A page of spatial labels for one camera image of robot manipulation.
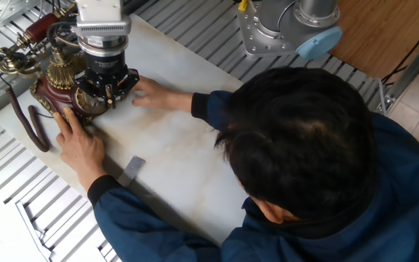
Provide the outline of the person's right hand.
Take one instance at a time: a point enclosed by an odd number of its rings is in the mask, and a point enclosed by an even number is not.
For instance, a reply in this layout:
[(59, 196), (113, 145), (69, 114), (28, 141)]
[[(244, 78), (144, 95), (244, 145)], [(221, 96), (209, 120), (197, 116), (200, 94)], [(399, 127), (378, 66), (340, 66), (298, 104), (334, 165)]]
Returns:
[(191, 112), (193, 93), (171, 90), (146, 77), (141, 77), (131, 91), (143, 94), (133, 100), (134, 106)]

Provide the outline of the person's left hand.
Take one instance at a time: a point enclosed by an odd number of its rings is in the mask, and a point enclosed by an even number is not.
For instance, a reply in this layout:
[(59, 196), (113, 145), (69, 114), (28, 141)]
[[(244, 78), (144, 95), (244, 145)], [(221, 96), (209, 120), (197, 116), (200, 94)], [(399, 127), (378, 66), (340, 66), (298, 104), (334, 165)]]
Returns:
[(101, 139), (84, 130), (69, 107), (63, 113), (67, 119), (58, 112), (53, 114), (60, 128), (56, 140), (62, 149), (61, 159), (75, 171), (80, 184), (88, 191), (98, 178), (107, 175), (103, 168), (104, 145)]

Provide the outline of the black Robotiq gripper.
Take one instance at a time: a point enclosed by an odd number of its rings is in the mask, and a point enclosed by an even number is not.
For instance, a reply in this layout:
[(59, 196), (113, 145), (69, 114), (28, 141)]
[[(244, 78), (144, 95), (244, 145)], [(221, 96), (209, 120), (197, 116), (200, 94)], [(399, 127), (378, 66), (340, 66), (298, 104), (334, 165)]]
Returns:
[(74, 77), (74, 82), (86, 94), (85, 100), (89, 106), (108, 109), (104, 91), (101, 90), (100, 86), (88, 79), (113, 75), (112, 108), (116, 108), (116, 101), (126, 96), (140, 80), (138, 70), (127, 67), (125, 52), (109, 57), (98, 57), (85, 52), (84, 58), (87, 65), (85, 70), (86, 76), (77, 74)]

